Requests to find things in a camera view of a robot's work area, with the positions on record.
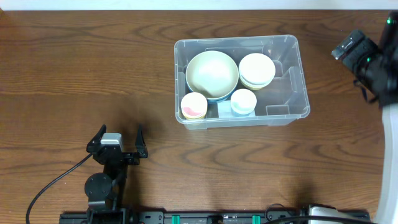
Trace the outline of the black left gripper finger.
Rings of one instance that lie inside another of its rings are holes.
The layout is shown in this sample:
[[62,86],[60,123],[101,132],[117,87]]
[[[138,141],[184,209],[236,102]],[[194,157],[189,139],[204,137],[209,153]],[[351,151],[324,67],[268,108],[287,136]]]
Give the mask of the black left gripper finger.
[[143,136],[143,128],[139,125],[135,141],[136,152],[140,158],[148,158],[148,150]]
[[99,131],[88,142],[86,146],[86,151],[88,153],[97,153],[102,148],[101,139],[105,133],[106,133],[106,125],[103,124],[100,127]]

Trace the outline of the yellow plastic cup front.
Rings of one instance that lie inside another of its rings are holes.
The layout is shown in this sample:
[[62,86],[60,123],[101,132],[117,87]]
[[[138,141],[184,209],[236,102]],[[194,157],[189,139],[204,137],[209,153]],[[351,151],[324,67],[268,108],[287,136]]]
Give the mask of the yellow plastic cup front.
[[206,113],[192,115],[192,114],[187,114],[187,113],[183,112],[182,114],[185,117],[185,119],[203,119],[206,116]]

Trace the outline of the pink plastic cup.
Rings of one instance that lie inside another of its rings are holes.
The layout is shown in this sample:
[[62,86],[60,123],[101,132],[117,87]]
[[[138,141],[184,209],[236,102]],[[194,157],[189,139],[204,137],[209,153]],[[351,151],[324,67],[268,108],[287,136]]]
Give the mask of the pink plastic cup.
[[182,113],[197,115],[207,112],[208,102],[201,93],[192,92],[182,98],[180,107]]

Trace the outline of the light blue plastic cup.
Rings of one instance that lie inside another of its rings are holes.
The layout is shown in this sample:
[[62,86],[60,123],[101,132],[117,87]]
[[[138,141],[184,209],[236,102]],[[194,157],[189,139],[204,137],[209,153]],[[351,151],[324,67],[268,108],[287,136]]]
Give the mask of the light blue plastic cup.
[[241,111],[237,110],[234,107],[231,107],[231,113],[235,117],[253,117],[253,116],[256,115],[254,110],[252,110],[252,111],[244,111],[242,113]]

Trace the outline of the beige large bowl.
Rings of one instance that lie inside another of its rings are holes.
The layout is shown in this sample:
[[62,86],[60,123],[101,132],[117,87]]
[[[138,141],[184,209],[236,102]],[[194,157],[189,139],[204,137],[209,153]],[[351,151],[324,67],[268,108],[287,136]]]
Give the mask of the beige large bowl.
[[234,60],[220,51],[206,51],[194,56],[187,65],[186,83],[194,90],[206,90],[212,98],[227,95],[239,81]]

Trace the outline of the cream plastic cup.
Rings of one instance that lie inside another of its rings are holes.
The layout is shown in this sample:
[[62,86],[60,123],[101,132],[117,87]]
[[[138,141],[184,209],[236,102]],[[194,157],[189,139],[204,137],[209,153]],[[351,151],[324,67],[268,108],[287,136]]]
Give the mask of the cream plastic cup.
[[248,89],[238,89],[231,96],[231,107],[241,111],[252,111],[257,105],[255,94]]

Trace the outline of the white small bowl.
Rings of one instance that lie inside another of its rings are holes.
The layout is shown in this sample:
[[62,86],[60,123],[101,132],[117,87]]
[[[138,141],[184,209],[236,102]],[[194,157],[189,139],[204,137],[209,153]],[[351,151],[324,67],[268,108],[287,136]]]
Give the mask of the white small bowl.
[[274,62],[266,55],[253,53],[245,56],[238,66],[242,80],[250,85],[265,86],[275,77]]

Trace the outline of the yellow small bowl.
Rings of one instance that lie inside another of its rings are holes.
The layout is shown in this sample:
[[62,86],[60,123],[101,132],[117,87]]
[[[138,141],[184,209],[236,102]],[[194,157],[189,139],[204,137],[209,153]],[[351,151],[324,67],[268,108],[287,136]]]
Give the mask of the yellow small bowl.
[[250,84],[250,83],[248,83],[248,82],[246,82],[245,80],[242,80],[242,79],[240,79],[240,81],[246,88],[248,88],[250,90],[254,90],[254,91],[260,90],[260,89],[264,88],[265,86],[267,86],[269,84],[269,82],[268,82],[268,83],[265,83],[263,85],[253,85],[253,84]]

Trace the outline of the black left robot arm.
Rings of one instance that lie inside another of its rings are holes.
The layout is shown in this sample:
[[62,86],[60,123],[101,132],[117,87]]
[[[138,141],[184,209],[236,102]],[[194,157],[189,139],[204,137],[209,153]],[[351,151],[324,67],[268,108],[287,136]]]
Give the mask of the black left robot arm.
[[107,133],[102,125],[89,141],[86,151],[103,166],[103,171],[91,175],[85,182],[88,197],[87,223],[139,223],[139,216],[121,205],[129,166],[140,164],[148,157],[147,147],[138,127],[135,151],[125,152],[123,137],[119,133]]

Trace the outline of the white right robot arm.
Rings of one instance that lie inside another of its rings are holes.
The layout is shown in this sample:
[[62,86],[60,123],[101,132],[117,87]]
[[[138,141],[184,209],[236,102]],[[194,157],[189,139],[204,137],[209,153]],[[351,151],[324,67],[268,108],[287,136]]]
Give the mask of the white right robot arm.
[[366,98],[370,91],[382,109],[385,150],[382,187],[374,222],[397,223],[397,11],[391,11],[375,44],[353,30],[332,52],[355,76]]

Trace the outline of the clear plastic storage container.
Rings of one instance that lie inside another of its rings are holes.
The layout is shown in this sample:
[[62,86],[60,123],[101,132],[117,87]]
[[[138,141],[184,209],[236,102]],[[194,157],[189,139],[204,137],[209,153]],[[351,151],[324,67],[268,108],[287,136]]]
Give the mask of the clear plastic storage container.
[[[272,59],[276,67],[273,81],[254,91],[257,98],[255,117],[219,118],[217,104],[209,104],[203,119],[185,119],[180,105],[182,98],[190,93],[185,79],[187,65],[194,56],[210,50],[229,55],[235,63],[253,53]],[[285,126],[310,113],[299,42],[292,35],[179,40],[174,45],[174,59],[175,117],[187,129]]]

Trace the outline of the white label sticker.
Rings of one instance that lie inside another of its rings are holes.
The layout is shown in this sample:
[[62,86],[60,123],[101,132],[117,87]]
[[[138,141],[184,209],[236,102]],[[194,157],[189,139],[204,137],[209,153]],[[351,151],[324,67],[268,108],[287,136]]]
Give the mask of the white label sticker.
[[231,101],[226,100],[217,104],[219,118],[232,118],[235,117],[231,113]]

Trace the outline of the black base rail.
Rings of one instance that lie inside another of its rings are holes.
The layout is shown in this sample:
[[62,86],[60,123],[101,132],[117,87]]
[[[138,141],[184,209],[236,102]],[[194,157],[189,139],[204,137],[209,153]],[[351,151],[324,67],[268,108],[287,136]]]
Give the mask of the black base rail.
[[230,212],[230,213],[170,213],[170,212],[141,212],[127,213],[63,213],[59,222],[62,224],[89,223],[128,223],[128,224],[261,224],[261,223],[370,223],[366,212],[348,212],[347,217],[333,220],[310,220],[305,212],[271,210],[268,212]]

